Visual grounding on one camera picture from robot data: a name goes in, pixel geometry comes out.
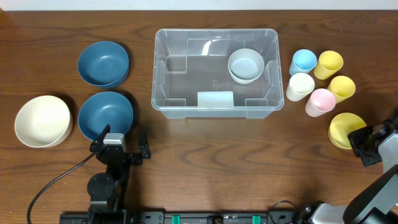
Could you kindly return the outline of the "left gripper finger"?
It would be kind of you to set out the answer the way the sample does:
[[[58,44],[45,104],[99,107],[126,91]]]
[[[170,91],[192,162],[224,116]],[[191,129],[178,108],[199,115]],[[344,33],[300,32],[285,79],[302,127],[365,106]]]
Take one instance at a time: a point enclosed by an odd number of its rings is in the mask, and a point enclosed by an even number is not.
[[[147,130],[147,128],[145,126],[143,126],[141,129],[140,136],[139,136],[138,148],[139,148],[141,157],[143,159],[150,159],[151,151],[150,151],[150,147],[149,147],[149,144],[148,144],[147,138],[146,138],[146,130]]]
[[[90,151],[92,153],[102,153],[104,148],[103,140],[105,136],[110,132],[110,125],[107,124],[102,130],[101,134],[90,144]]]

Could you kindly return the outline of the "small yellow bowl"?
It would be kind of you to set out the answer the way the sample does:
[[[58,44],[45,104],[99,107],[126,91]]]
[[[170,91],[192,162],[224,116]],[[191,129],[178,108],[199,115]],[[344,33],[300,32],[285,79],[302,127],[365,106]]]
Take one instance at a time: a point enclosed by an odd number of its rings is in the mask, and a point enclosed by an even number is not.
[[[336,115],[328,128],[328,137],[332,144],[340,149],[352,149],[348,134],[366,127],[365,121],[353,113],[340,113]]]

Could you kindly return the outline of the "pink cup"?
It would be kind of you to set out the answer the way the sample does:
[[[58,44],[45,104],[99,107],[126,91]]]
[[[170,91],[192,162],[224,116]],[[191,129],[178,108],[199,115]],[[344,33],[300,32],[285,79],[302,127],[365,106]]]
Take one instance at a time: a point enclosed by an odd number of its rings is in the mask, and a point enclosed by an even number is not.
[[[336,99],[332,92],[320,88],[312,92],[305,105],[305,112],[311,117],[319,117],[331,111],[336,105]]]

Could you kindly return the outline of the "yellow cup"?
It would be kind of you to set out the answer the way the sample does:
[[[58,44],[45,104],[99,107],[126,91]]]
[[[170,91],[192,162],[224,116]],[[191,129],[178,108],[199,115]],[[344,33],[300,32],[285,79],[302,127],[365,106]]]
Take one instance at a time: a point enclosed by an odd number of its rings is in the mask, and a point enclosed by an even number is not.
[[[343,67],[343,57],[335,51],[324,51],[318,59],[313,73],[320,80],[326,80]]]
[[[354,95],[356,85],[349,77],[340,75],[332,79],[327,90],[332,92],[336,103],[340,103]]]

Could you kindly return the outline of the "light blue cup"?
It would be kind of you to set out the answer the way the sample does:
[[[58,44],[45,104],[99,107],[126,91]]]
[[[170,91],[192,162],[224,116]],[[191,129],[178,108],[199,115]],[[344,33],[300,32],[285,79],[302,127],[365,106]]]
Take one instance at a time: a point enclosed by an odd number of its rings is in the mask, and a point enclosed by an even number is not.
[[[300,49],[294,53],[292,63],[290,64],[289,74],[309,73],[317,64],[317,56],[308,49]]]

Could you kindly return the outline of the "small white bowl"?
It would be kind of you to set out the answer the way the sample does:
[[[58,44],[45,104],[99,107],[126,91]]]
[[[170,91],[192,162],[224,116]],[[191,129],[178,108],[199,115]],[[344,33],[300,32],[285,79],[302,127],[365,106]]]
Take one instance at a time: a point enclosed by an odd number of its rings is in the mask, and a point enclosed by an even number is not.
[[[255,80],[257,80],[259,78],[259,75],[252,79],[242,79],[242,78],[239,78],[238,76],[236,76],[234,73],[231,73],[231,77],[237,83],[245,85],[245,84],[250,84],[250,83],[254,82]]]

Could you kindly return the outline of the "small grey bowl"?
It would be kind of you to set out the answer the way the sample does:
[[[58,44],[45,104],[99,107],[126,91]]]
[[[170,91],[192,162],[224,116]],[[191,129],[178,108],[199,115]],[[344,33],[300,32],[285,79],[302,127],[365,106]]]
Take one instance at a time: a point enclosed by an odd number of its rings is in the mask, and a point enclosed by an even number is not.
[[[252,79],[261,76],[265,68],[263,57],[253,49],[239,49],[228,59],[230,73],[242,79]]]

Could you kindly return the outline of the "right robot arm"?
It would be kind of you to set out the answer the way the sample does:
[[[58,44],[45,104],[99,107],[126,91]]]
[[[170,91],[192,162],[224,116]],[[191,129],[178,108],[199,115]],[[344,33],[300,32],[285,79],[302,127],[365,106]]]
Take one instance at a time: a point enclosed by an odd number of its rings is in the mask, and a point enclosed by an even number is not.
[[[350,146],[364,166],[383,164],[383,175],[348,206],[319,201],[309,205],[296,223],[397,223],[397,108],[381,124],[347,134]]]

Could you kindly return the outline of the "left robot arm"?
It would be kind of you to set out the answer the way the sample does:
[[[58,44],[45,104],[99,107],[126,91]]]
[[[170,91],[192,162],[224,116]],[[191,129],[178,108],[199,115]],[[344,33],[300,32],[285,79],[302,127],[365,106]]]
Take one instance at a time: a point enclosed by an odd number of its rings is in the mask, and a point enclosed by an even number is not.
[[[138,140],[139,150],[127,152],[124,135],[111,133],[110,129],[110,125],[106,125],[90,145],[90,151],[97,160],[106,165],[106,171],[95,174],[88,181],[90,207],[86,222],[89,224],[136,223],[137,217],[134,212],[124,208],[124,194],[130,168],[141,166],[144,159],[151,158],[146,130],[141,130]]]

